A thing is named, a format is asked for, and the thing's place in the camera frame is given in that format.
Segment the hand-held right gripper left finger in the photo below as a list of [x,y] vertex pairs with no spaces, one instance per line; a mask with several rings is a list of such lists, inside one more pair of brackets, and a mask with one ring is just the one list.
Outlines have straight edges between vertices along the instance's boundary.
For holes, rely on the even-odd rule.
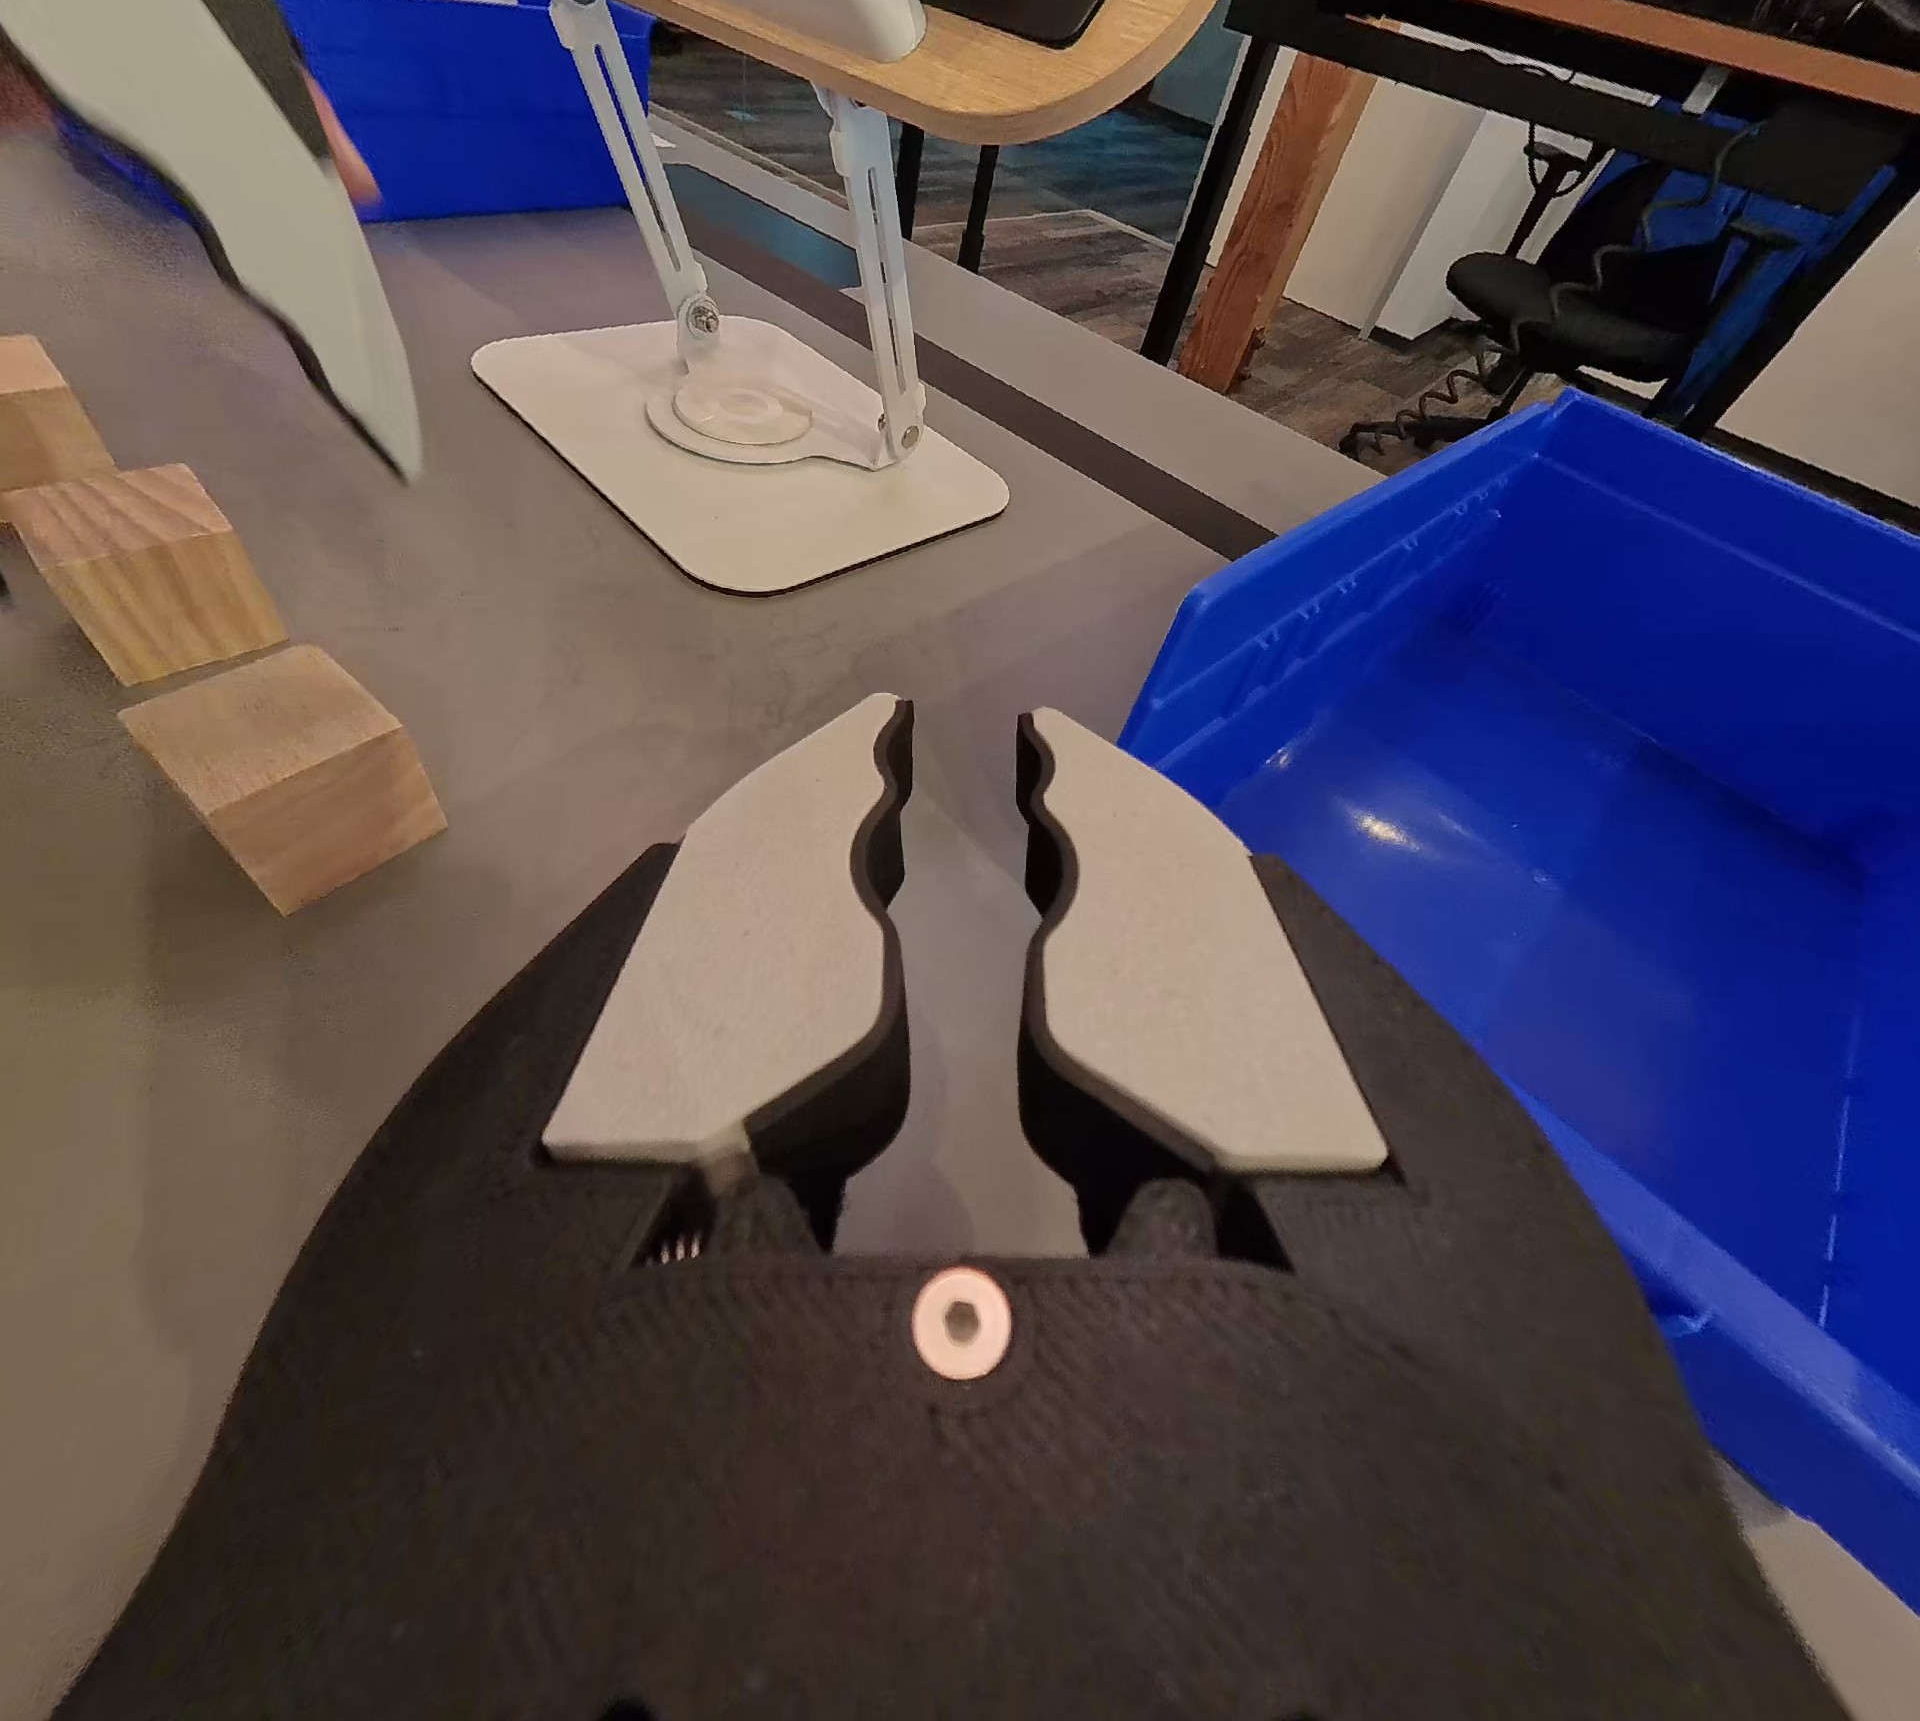
[[855,701],[684,833],[550,1111],[553,1163],[780,1182],[835,1221],[902,1131],[913,704]]

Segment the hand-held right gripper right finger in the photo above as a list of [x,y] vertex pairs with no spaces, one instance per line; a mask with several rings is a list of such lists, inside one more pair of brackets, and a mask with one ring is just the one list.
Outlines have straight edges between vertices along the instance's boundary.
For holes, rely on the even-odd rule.
[[1214,1207],[1274,1177],[1367,1179],[1387,1141],[1245,844],[1054,707],[1016,731],[1019,1131],[1083,1221],[1154,1182]]

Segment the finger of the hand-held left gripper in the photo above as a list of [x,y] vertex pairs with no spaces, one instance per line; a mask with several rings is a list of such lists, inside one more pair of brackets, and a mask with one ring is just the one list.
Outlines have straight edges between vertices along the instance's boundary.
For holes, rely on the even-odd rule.
[[314,386],[417,478],[410,360],[276,0],[2,0],[2,24],[51,103],[155,174]]

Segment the blue plastic bin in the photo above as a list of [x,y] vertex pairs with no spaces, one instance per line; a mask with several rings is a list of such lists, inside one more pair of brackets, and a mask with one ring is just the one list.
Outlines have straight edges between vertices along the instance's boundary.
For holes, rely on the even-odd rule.
[[1563,393],[1198,585],[1119,745],[1523,1097],[1715,1447],[1915,1604],[1915,536]]
[[276,0],[379,194],[374,220],[621,206],[550,0]]

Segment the wooden cube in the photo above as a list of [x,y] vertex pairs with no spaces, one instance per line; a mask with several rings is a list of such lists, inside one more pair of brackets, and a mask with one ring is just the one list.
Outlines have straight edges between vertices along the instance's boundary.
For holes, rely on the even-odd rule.
[[125,687],[287,638],[231,521],[186,463],[11,491],[4,518]]
[[283,916],[448,826],[413,737],[316,647],[266,652],[117,721]]
[[95,425],[41,342],[2,335],[2,494],[116,471]]

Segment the grey desk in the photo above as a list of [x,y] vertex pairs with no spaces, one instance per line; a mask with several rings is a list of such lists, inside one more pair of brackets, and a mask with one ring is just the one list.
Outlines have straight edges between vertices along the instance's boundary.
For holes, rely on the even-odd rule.
[[446,833],[283,918],[132,747],[122,688],[4,544],[4,1717],[46,1717],[170,1533],[334,1189],[441,1047],[649,844],[763,757],[916,703],[904,1134],[853,1251],[1068,1256],[1018,1125],[1033,910],[1016,723],[1114,738],[1230,529],[1379,477],[1129,350],[913,256],[970,370],[936,426],[1007,482],[968,535],[772,600],[667,565],[470,373],[499,338],[653,315],[623,215],[371,235],[428,466],[324,409],[194,232],[4,143],[4,331],[124,464],[189,464],[298,645],[411,735]]

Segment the person's left hand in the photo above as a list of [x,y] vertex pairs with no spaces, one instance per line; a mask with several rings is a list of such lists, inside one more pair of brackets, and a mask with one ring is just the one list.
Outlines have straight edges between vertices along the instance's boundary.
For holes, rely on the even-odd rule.
[[303,77],[305,93],[314,103],[316,114],[320,116],[321,132],[326,137],[327,153],[336,173],[339,174],[348,196],[353,200],[353,206],[359,211],[374,208],[379,202],[377,183],[371,174],[368,161],[361,157],[361,151],[356,149],[352,137],[348,134],[345,125],[338,118],[332,103],[327,101],[324,88],[312,78]]

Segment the wooden book stand white base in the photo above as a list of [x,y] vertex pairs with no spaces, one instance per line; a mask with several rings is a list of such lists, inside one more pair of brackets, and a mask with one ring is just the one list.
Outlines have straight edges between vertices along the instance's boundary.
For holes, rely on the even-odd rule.
[[[1215,0],[1104,0],[1049,49],[921,0],[547,0],[664,296],[664,316],[498,340],[471,373],[684,576],[774,596],[993,521],[1003,478],[931,430],[889,120],[1041,141],[1151,80]],[[621,3],[802,77],[850,208],[876,384],[726,315],[611,23]]]

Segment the black office chair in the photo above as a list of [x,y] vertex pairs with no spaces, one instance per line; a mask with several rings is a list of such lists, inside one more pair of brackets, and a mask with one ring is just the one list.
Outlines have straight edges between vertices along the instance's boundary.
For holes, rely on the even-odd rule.
[[[1761,130],[1761,123],[1720,130],[1712,164],[1702,173],[1709,191],[1732,184],[1725,179],[1730,161]],[[1557,352],[1562,342],[1571,342],[1643,379],[1667,373],[1667,338],[1641,324],[1575,311],[1571,332],[1563,332],[1560,307],[1571,284],[1563,270],[1544,269],[1542,256],[1523,260],[1516,253],[1464,255],[1447,270],[1447,291],[1467,308],[1475,326],[1471,365],[1455,366],[1393,417],[1352,425],[1338,443],[1343,456],[1356,461],[1375,455],[1393,441],[1425,455],[1502,419],[1536,375],[1547,373],[1570,383],[1571,379],[1539,362],[1539,347]]]

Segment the blue cloth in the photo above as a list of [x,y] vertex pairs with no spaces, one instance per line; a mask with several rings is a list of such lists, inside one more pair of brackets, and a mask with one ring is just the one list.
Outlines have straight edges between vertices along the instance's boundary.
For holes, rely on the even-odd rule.
[[1914,196],[1915,176],[1884,166],[1837,215],[1795,206],[1703,174],[1611,154],[1542,253],[1563,270],[1562,332],[1575,311],[1667,338],[1660,379],[1598,352],[1539,347],[1549,370],[1581,384],[1621,381],[1662,419],[1706,429],[1733,409],[1766,365],[1871,249]]

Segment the wooden post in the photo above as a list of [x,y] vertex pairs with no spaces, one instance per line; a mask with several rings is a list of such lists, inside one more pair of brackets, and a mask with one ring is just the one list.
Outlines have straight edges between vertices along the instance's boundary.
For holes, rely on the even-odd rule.
[[1296,54],[1227,241],[1179,349],[1178,373],[1230,393],[1265,340],[1279,298],[1360,123],[1373,80]]

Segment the wooden table black frame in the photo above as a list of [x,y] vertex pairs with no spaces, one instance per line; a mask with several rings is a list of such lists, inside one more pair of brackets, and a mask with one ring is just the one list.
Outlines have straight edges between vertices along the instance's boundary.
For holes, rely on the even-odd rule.
[[1706,173],[1720,130],[1761,123],[1725,179],[1837,215],[1884,166],[1915,176],[1917,77],[1631,0],[1227,0],[1244,47],[1141,338],[1170,360],[1279,50]]

